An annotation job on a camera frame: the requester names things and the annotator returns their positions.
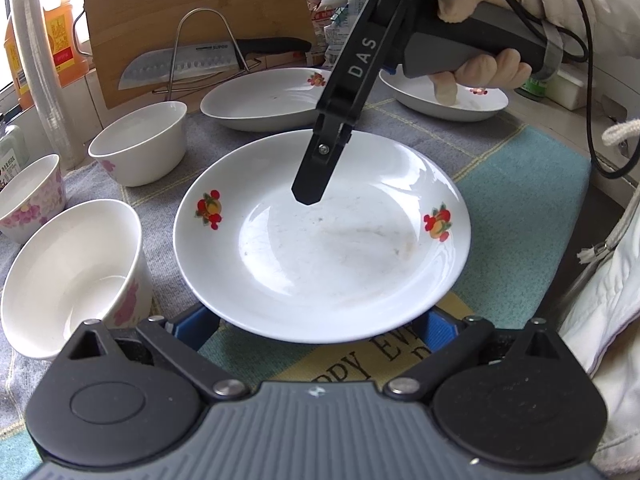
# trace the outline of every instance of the black cable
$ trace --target black cable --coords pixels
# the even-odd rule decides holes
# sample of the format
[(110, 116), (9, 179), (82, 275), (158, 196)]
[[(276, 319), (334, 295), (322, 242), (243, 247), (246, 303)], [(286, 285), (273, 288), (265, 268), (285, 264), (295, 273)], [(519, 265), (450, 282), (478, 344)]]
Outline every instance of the black cable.
[[(542, 20), (533, 16), (517, 0), (505, 0), (505, 1), (509, 4), (511, 9), (513, 9), (513, 12), (516, 13), (516, 15), (520, 18), (520, 20), (525, 25), (527, 25), (527, 28), (536, 35), (537, 38), (539, 38), (542, 41), (546, 41), (546, 37), (539, 30), (537, 30), (537, 28), (534, 27), (534, 25), (532, 24), (532, 23), (540, 24)], [(573, 33), (570, 30), (567, 30), (566, 28), (558, 27), (558, 31), (570, 36), (571, 38), (574, 38), (574, 40), (576, 40), (577, 43), (580, 44), (580, 47), (582, 48), (583, 55), (580, 57), (574, 56), (567, 52), (565, 52), (565, 56), (577, 62), (584, 62), (585, 60), (587, 62), (587, 109), (586, 109), (587, 128), (586, 129), (587, 129), (587, 144), (589, 146), (589, 154), (591, 156), (591, 165), (602, 176), (613, 180), (613, 179), (625, 176), (627, 173), (629, 173), (629, 171), (631, 171), (636, 166), (636, 164), (638, 163), (638, 160), (640, 160), (640, 142), (638, 142), (638, 145), (636, 146), (636, 149), (631, 155), (631, 158), (629, 159), (628, 163), (626, 163), (622, 168), (619, 168), (618, 170), (608, 171), (606, 170), (606, 168), (604, 168), (601, 165), (600, 161), (598, 160), (598, 155), (593, 145), (593, 131), (591, 128), (592, 98), (593, 98), (593, 34), (591, 31), (591, 22), (589, 20), (589, 14), (587, 13), (586, 6), (584, 5), (584, 0), (576, 0), (576, 2), (578, 3), (578, 7), (580, 7), (580, 12), (582, 14), (582, 20), (584, 22), (584, 30), (586, 34), (587, 44), (585, 45), (582, 39), (578, 37), (577, 34)]]

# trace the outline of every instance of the person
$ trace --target person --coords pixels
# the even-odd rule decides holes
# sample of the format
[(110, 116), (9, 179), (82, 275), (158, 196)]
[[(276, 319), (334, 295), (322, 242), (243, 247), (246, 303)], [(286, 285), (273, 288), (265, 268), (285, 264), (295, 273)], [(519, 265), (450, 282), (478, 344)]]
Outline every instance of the person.
[[(438, 15), (447, 23), (467, 19), (478, 3), (486, 1), (511, 9), (505, 0), (438, 0)], [(585, 39), (582, 14), (576, 0), (517, 0), (538, 18), (557, 27), (572, 30)], [(599, 56), (640, 58), (640, 0), (583, 0), (593, 34), (593, 50)], [(513, 89), (531, 74), (531, 67), (520, 61), (520, 54), (506, 49), (497, 57), (479, 56), (467, 61), (455, 72), (431, 75), (436, 98), (452, 105), (456, 83), (469, 87)]]
[[(468, 18), (479, 2), (508, 7), (505, 0), (439, 0), (445, 22)], [(531, 14), (583, 39), (585, 26), (576, 0), (518, 0)], [(640, 59), (640, 0), (583, 0), (596, 56)], [(506, 49), (479, 56), (455, 72), (431, 75), (437, 99), (455, 102), (457, 86), (517, 88), (531, 73), (520, 54)], [(640, 134), (640, 120), (617, 124), (603, 134), (607, 145)], [(603, 251), (593, 251), (583, 275), (562, 299), (566, 319), (559, 334), (593, 378), (609, 420), (593, 463), (620, 480), (640, 472), (640, 187)]]

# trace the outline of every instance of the plate rim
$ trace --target plate rim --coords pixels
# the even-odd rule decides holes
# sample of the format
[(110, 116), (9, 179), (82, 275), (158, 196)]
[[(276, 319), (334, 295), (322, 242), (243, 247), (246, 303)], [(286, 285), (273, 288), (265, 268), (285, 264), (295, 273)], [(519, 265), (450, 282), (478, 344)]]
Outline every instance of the plate rim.
[(372, 134), (370, 132), (364, 132), (364, 131), (361, 131), (361, 130), (353, 130), (352, 131), (352, 134), (381, 137), (383, 139), (386, 139), (386, 140), (389, 140), (389, 141), (394, 142), (396, 144), (399, 144), (399, 145), (403, 146), (404, 148), (407, 148), (407, 149), (411, 150), (417, 156), (419, 156), (423, 160), (428, 161), (430, 164), (432, 164), (434, 167), (436, 167), (440, 171), (440, 173), (447, 179), (448, 183), (450, 185), (452, 185), (458, 191), (459, 196), (460, 196), (460, 203), (463, 205), (464, 211), (466, 213), (466, 218), (468, 219), (469, 237), (468, 237), (468, 242), (466, 244), (465, 251), (464, 251), (463, 254), (461, 254), (461, 260), (463, 261), (463, 263), (462, 263), (460, 269), (457, 272), (454, 272), (451, 275), (451, 286), (450, 286), (450, 288), (448, 288), (443, 294), (441, 294), (441, 295), (438, 294), (439, 297), (436, 300), (433, 301), (433, 303), (434, 303), (433, 305), (426, 306), (426, 307), (420, 306), (420, 307), (416, 307), (413, 310), (406, 311), (404, 316), (399, 316), (398, 318), (394, 318), (394, 320), (395, 320), (394, 321), (394, 326), (389, 326), (387, 328), (383, 328), (382, 331), (379, 328), (375, 328), (375, 329), (372, 328), (372, 329), (369, 329), (369, 330), (361, 330), (355, 336), (350, 336), (349, 338), (344, 338), (343, 336), (334, 336), (334, 337), (332, 337), (332, 336), (324, 336), (324, 337), (310, 338), (308, 336), (282, 336), (281, 334), (274, 335), (274, 333), (271, 333), (269, 331), (262, 330), (260, 328), (255, 328), (253, 326), (248, 326), (247, 323), (244, 323), (242, 321), (233, 320), (233, 319), (231, 319), (232, 316), (228, 316), (227, 314), (222, 314), (219, 309), (215, 308), (212, 304), (209, 304), (209, 302), (206, 301), (203, 298), (203, 296), (196, 291), (195, 287), (190, 282), (190, 280), (187, 278), (187, 276), (186, 276), (186, 274), (184, 272), (184, 269), (182, 268), (182, 265), (180, 263), (180, 258), (178, 257), (178, 253), (177, 253), (177, 249), (176, 249), (176, 226), (177, 226), (177, 223), (178, 223), (178, 216), (180, 215), (182, 207), (183, 207), (184, 203), (187, 200), (187, 195), (189, 194), (191, 189), (193, 187), (195, 187), (200, 182), (201, 179), (204, 179), (204, 177), (206, 176), (207, 172), (210, 171), (211, 168), (213, 168), (213, 166), (215, 166), (217, 163), (221, 162), (222, 160), (225, 160), (227, 157), (230, 157), (236, 151), (241, 150), (242, 148), (244, 148), (245, 146), (249, 146), (250, 144), (257, 144), (257, 143), (267, 142), (268, 140), (272, 139), (273, 137), (290, 136), (292, 134), (309, 134), (309, 138), (310, 138), (312, 132), (313, 132), (313, 130), (309, 129), (309, 128), (302, 129), (302, 130), (293, 130), (293, 131), (290, 131), (290, 132), (282, 132), (282, 133), (279, 133), (279, 134), (274, 134), (272, 136), (267, 136), (267, 137), (263, 137), (261, 139), (253, 140), (252, 142), (248, 142), (248, 143), (242, 145), (240, 148), (236, 148), (235, 150), (232, 150), (231, 152), (227, 153), (226, 155), (223, 155), (222, 157), (220, 157), (217, 161), (215, 161), (208, 168), (206, 168), (197, 177), (196, 180), (193, 181), (193, 183), (189, 186), (189, 189), (184, 193), (184, 196), (180, 200), (180, 205), (178, 206), (178, 209), (177, 209), (177, 211), (175, 213), (174, 226), (173, 226), (173, 229), (172, 229), (172, 245), (173, 245), (173, 249), (174, 249), (174, 257), (175, 257), (175, 261), (177, 262), (178, 269), (180, 270), (180, 275), (181, 275), (184, 283), (189, 287), (191, 292), (194, 294), (194, 296), (196, 296), (196, 298), (200, 301), (200, 303), (203, 304), (203, 306), (205, 306), (210, 311), (212, 311), (214, 314), (219, 316), (221, 319), (224, 319), (226, 322), (228, 322), (229, 324), (235, 326), (236, 328), (239, 328), (241, 330), (245, 330), (246, 332), (252, 333), (254, 335), (259, 335), (259, 336), (262, 336), (262, 337), (266, 337), (268, 339), (273, 339), (273, 340), (283, 341), (283, 342), (288, 342), (288, 343), (297, 343), (297, 344), (315, 344), (315, 345), (319, 345), (319, 344), (341, 344), (341, 343), (359, 341), (359, 340), (363, 340), (363, 339), (366, 339), (366, 338), (370, 338), (370, 337), (374, 337), (374, 336), (377, 336), (377, 335), (381, 335), (383, 333), (388, 332), (389, 330), (395, 330), (396, 328), (404, 326), (407, 323), (411, 322), (412, 320), (417, 319), (417, 317), (421, 316), (425, 312), (428, 312), (429, 310), (431, 310), (442, 298), (444, 298), (449, 292), (452, 291), (453, 286), (455, 285), (457, 280), (462, 275), (462, 272), (464, 271), (464, 269), (466, 267), (466, 264), (468, 263), (468, 257), (469, 257), (469, 254), (470, 254), (471, 241), (472, 241), (472, 223), (471, 223), (471, 216), (469, 215), (469, 209), (468, 209), (468, 206), (466, 205), (466, 201), (465, 201), (465, 199), (464, 199), (464, 197), (462, 195), (462, 192), (458, 189), (458, 186), (453, 181), (453, 179), (439, 165), (437, 165), (435, 162), (433, 162), (427, 156), (425, 156), (422, 153), (414, 150), (410, 146), (407, 146), (407, 145), (403, 144), (402, 142), (398, 142), (397, 140), (393, 140), (393, 139), (389, 139), (388, 137), (380, 136), (378, 134)]
[[(404, 72), (402, 72), (402, 66), (399, 65), (398, 66), (399, 72), (402, 74), (402, 76), (404, 76)], [(469, 108), (456, 108), (453, 106), (445, 106), (439, 102), (434, 102), (434, 101), (427, 101), (427, 99), (424, 99), (422, 97), (417, 97), (415, 95), (411, 95), (408, 92), (406, 92), (405, 90), (399, 89), (397, 86), (394, 86), (391, 81), (388, 81), (387, 79), (389, 77), (393, 77), (393, 74), (389, 74), (388, 72), (386, 72), (385, 70), (380, 70), (380, 72), (378, 72), (378, 77), (380, 78), (380, 81), (382, 81), (387, 87), (389, 87), (393, 92), (398, 92), (399, 94), (405, 95), (411, 99), (416, 99), (418, 101), (422, 101), (425, 102), (427, 104), (433, 105), (435, 107), (438, 108), (444, 108), (447, 110), (458, 110), (464, 114), (469, 113), (469, 114), (497, 114), (498, 112), (501, 112), (502, 110), (504, 110), (507, 106), (509, 106), (509, 96), (507, 94), (505, 94), (502, 90), (500, 90), (499, 88), (490, 88), (489, 90), (495, 91), (495, 92), (500, 92), (500, 94), (506, 99), (506, 104), (502, 107), (494, 107), (494, 108), (489, 108), (487, 110), (471, 110)], [(458, 90), (462, 89), (469, 89), (471, 87), (469, 86), (464, 86), (461, 85), (460, 83), (456, 83), (458, 85)]]
[(207, 97), (209, 97), (209, 95), (213, 94), (213, 92), (215, 92), (216, 90), (223, 88), (224, 85), (228, 84), (228, 83), (233, 83), (235, 81), (241, 81), (243, 78), (246, 77), (251, 77), (251, 76), (264, 76), (264, 74), (267, 74), (269, 72), (275, 72), (275, 71), (301, 71), (301, 70), (312, 70), (313, 72), (320, 72), (322, 75), (324, 75), (324, 77), (326, 79), (329, 79), (330, 75), (331, 75), (331, 71), (324, 69), (324, 68), (315, 68), (315, 67), (304, 67), (304, 66), (285, 66), (285, 67), (274, 67), (274, 68), (268, 68), (266, 70), (260, 70), (258, 72), (251, 72), (249, 74), (245, 74), (243, 76), (237, 77), (237, 78), (233, 78), (230, 79), (229, 81), (225, 81), (222, 84), (216, 86), (215, 88), (212, 88), (211, 90), (209, 90), (207, 92), (207, 94), (201, 99), (200, 101), (200, 111), (206, 115), (207, 117), (211, 117), (212, 119), (216, 119), (219, 121), (257, 121), (257, 120), (263, 120), (263, 119), (273, 119), (273, 118), (288, 118), (291, 116), (295, 116), (301, 113), (308, 113), (311, 110), (314, 110), (316, 108), (316, 106), (312, 106), (309, 108), (304, 108), (303, 110), (298, 110), (297, 112), (288, 112), (286, 114), (271, 114), (271, 115), (261, 115), (261, 116), (249, 116), (249, 117), (223, 117), (223, 116), (217, 116), (217, 115), (212, 115), (211, 113), (207, 113), (206, 111), (203, 110), (203, 103), (206, 100)]

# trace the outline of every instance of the plastic wrap roll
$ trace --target plastic wrap roll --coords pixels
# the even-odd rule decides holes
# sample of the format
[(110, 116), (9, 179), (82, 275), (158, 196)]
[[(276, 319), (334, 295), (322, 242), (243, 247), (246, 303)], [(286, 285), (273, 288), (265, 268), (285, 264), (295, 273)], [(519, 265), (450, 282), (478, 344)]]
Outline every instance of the plastic wrap roll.
[(62, 165), (70, 170), (86, 156), (66, 106), (49, 48), (40, 0), (10, 0), (15, 41), (36, 110)]

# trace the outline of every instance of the hand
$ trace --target hand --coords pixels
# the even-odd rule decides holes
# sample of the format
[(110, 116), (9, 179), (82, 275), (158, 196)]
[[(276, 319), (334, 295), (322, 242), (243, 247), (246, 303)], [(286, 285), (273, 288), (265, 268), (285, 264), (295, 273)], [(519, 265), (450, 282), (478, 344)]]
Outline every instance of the hand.
[[(447, 23), (459, 23), (473, 14), (480, 2), (510, 9), (505, 0), (438, 0), (438, 16)], [(456, 103), (456, 83), (478, 88), (518, 88), (531, 75), (531, 67), (520, 61), (517, 50), (508, 48), (497, 57), (477, 56), (455, 72), (441, 72), (430, 76), (435, 96), (445, 106)]]

